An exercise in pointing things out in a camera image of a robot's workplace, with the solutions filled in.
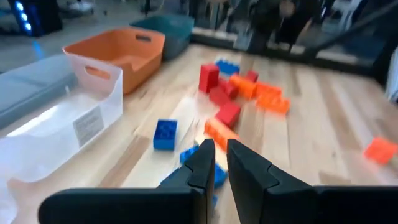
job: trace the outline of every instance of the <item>wooden table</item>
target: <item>wooden table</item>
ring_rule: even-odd
[[[309,184],[396,184],[390,167],[362,156],[373,136],[398,142],[398,112],[376,82],[330,70],[292,65],[220,49],[191,45],[125,97],[124,115],[97,141],[52,175],[36,183],[10,181],[19,213],[14,224],[37,223],[43,199],[70,187],[156,187],[179,166],[180,152],[193,145],[217,107],[197,90],[200,65],[225,57],[255,69],[259,79],[281,86],[290,98],[286,118],[243,105],[235,131],[243,143]],[[178,119],[177,148],[159,152],[152,137],[159,118]],[[215,223],[239,223],[227,181],[216,193]]]

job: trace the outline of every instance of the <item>orange plastic bin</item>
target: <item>orange plastic bin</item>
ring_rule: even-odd
[[[63,51],[119,66],[123,69],[123,93],[128,94],[160,67],[164,41],[160,32],[129,27],[109,30],[66,46]]]

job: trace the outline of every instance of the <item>white label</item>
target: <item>white label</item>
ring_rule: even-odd
[[[73,127],[75,128],[79,146],[84,146],[102,129],[104,129],[104,121],[102,119],[101,109],[99,106],[73,122]]]

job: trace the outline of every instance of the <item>orange lego brick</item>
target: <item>orange lego brick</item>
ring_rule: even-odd
[[[234,74],[229,78],[230,84],[238,88],[239,95],[243,96],[247,100],[251,100],[254,97],[256,91],[256,84],[240,77],[238,74]]]
[[[205,133],[212,137],[225,152],[229,139],[239,140],[239,136],[237,134],[235,134],[232,130],[225,126],[225,124],[219,122],[215,118],[210,118],[206,121]]]
[[[270,110],[282,115],[286,115],[289,110],[290,101],[280,96],[260,95],[256,105],[264,110]]]
[[[374,160],[380,165],[387,164],[398,152],[398,145],[380,137],[373,139],[364,151],[365,157]]]
[[[274,95],[274,96],[282,96],[282,90],[277,87],[266,83],[257,82],[256,83],[256,94],[255,96],[260,95]]]

